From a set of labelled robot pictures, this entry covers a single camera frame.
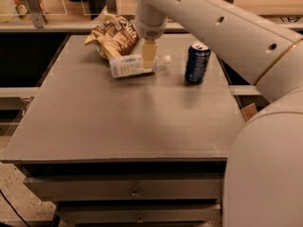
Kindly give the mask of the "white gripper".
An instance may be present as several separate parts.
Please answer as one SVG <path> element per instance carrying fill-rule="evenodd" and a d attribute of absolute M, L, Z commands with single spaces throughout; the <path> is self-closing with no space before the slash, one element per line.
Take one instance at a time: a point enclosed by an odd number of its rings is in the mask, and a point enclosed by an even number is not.
<path fill-rule="evenodd" d="M 143 67 L 150 69 L 157 54 L 158 43 L 167 25 L 168 16 L 164 14 L 136 14 L 134 24 L 137 33 L 142 39 L 146 39 L 141 47 Z"/>

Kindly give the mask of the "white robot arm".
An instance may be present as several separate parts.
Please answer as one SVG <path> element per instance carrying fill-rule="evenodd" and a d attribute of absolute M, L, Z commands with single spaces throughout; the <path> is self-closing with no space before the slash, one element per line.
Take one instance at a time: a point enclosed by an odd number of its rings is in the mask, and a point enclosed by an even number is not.
<path fill-rule="evenodd" d="M 228 150 L 223 227 L 303 227 L 301 35 L 223 0 L 138 2 L 141 30 L 168 15 L 270 103 Z"/>

